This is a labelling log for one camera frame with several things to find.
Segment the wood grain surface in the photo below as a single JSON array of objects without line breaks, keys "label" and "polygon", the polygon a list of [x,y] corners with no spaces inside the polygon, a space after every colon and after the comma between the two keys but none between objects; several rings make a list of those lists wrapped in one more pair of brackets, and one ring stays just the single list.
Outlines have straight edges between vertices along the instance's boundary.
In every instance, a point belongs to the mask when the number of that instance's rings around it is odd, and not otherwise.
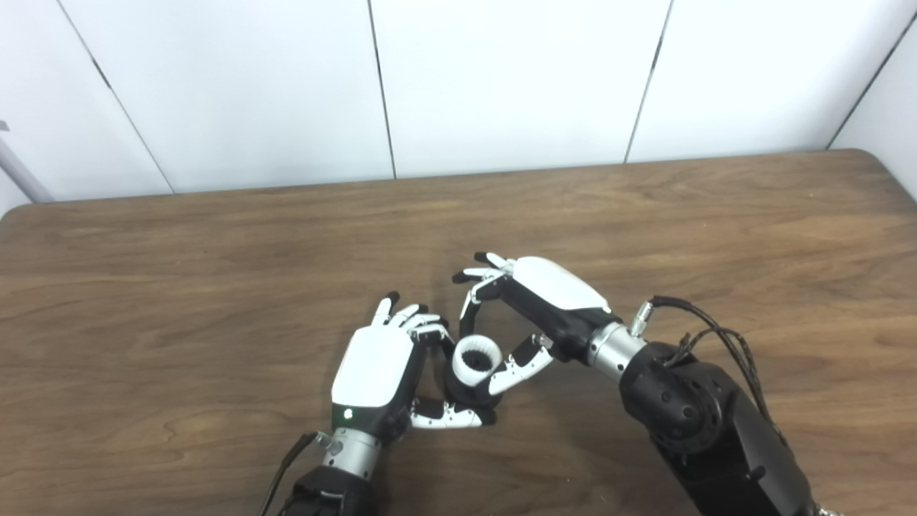
[{"label": "wood grain surface", "polygon": [[[871,156],[831,151],[18,208],[0,223],[0,513],[253,514],[299,433],[327,428],[379,297],[455,321],[449,278],[475,251],[553,259],[626,320],[653,294],[694,300],[751,342],[819,501],[917,511],[917,207]],[[499,303],[479,321],[505,351],[531,329]],[[700,328],[660,311],[647,336]],[[727,364],[713,340],[698,354]],[[392,446],[387,513],[697,513],[581,365],[498,415]]]}]

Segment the robotic arm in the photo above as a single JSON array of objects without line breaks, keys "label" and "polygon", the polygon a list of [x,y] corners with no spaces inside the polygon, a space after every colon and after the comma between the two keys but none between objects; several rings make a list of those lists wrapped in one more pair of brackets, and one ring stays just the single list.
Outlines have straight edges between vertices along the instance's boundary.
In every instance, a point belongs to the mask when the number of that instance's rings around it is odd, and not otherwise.
[{"label": "robotic arm", "polygon": [[469,428],[493,424],[492,410],[419,398],[415,395],[426,350],[455,346],[447,323],[410,305],[392,315],[398,293],[376,309],[369,326],[350,339],[331,387],[331,430],[303,435],[271,482],[260,510],[267,514],[286,468],[310,443],[325,448],[322,464],[293,486],[281,516],[370,516],[377,505],[370,486],[382,449],[401,439],[409,427]]},{"label": "robotic arm", "polygon": [[[770,419],[754,358],[737,332],[673,297],[647,301],[628,328],[598,292],[549,260],[507,260],[490,252],[479,252],[475,259],[489,267],[465,269],[453,276],[455,283],[477,281],[462,310],[463,339],[458,347],[467,340],[486,339],[473,335],[474,318],[483,301],[497,298],[543,334],[526,340],[503,364],[504,369],[494,369],[478,383],[453,375],[458,382],[447,381],[453,398],[492,407],[499,401],[494,394],[502,392],[503,386],[530,377],[527,371],[533,374],[550,362],[541,358],[542,353],[561,362],[576,360],[617,384],[625,410],[646,427],[660,456],[704,516],[837,516],[812,500],[808,479]],[[641,335],[658,307],[685,309],[710,328],[694,338],[686,336],[679,346],[646,342]],[[727,346],[755,402],[722,368],[691,354],[709,333]],[[452,366],[457,366],[456,357]],[[515,371],[514,382],[500,377],[511,371]]]}]

